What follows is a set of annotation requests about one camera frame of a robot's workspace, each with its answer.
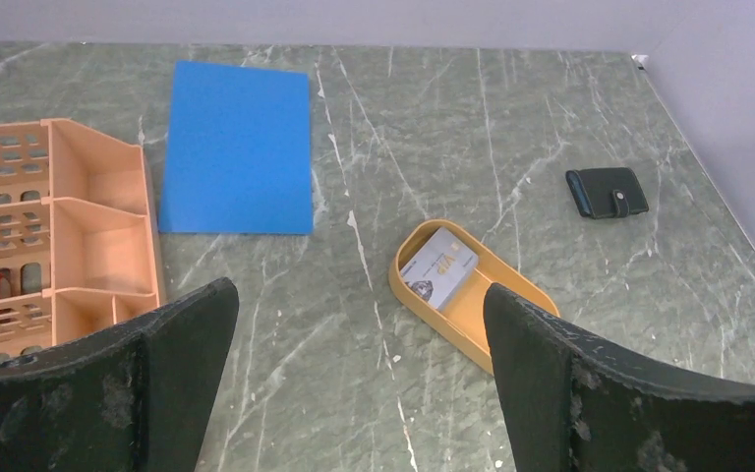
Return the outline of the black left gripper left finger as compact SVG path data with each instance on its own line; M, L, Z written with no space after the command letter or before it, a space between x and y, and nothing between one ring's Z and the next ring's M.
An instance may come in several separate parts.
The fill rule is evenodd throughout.
M0 363L0 471L192 471L234 336L233 282Z

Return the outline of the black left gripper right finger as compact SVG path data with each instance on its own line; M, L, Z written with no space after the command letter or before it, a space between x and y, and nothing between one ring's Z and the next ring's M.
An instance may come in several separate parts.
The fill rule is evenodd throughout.
M484 301L520 471L755 471L755 384L681 369L501 284Z

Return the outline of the black leather card holder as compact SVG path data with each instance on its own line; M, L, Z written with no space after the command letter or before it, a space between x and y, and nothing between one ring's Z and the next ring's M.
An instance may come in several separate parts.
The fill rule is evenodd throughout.
M640 182L628 167L568 170L565 181L582 217L624 218L649 210Z

